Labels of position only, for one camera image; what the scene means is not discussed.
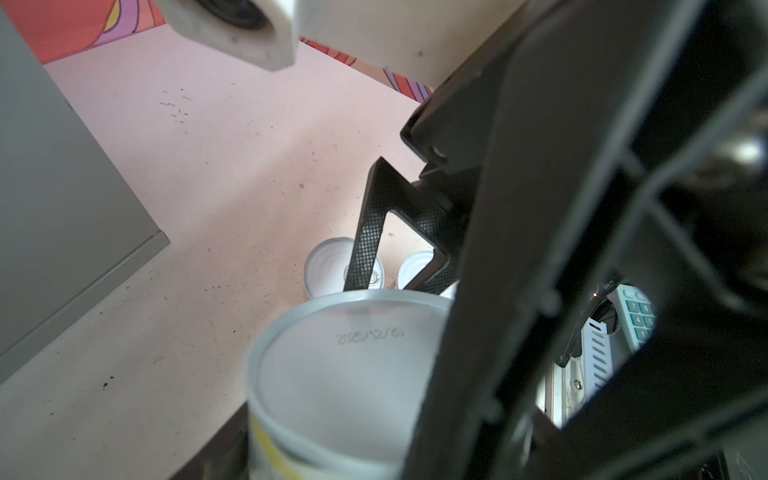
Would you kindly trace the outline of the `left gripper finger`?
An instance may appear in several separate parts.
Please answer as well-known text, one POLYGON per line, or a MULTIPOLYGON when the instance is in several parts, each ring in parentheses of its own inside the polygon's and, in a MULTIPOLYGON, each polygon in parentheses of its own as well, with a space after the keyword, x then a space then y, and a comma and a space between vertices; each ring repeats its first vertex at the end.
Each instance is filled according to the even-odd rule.
POLYGON ((245 480, 248 474, 248 408, 243 404, 171 480, 245 480))

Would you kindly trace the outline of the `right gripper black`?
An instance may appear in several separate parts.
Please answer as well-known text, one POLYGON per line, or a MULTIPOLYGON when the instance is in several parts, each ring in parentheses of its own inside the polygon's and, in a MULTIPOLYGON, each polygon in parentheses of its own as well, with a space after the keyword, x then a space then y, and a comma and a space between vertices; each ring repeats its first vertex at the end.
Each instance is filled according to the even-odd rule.
MULTIPOLYGON (((529 1, 410 117, 403 142, 422 183, 453 204, 571 184, 600 140, 600 93, 588 86, 600 42, 597 1, 529 1)), ((440 294, 459 280, 467 221, 384 158, 369 170, 343 289, 363 290, 389 214, 437 254, 405 286, 440 294)))

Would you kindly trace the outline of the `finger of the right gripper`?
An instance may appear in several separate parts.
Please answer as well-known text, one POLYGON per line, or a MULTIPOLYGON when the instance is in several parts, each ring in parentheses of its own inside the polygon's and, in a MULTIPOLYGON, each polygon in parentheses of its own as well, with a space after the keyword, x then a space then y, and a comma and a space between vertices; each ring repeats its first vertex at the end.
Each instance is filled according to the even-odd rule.
POLYGON ((767 426, 767 5, 597 2, 599 143, 476 197, 407 479, 663 479, 767 426), (658 326, 553 428, 537 385, 613 273, 658 326))

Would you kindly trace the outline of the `white lid can back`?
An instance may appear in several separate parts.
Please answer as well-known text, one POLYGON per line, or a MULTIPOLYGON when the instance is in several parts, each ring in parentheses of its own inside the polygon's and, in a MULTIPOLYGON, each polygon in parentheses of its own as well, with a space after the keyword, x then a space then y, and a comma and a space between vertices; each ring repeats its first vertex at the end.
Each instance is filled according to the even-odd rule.
POLYGON ((250 477, 399 478, 451 306, 357 290, 274 321, 246 363, 250 477))

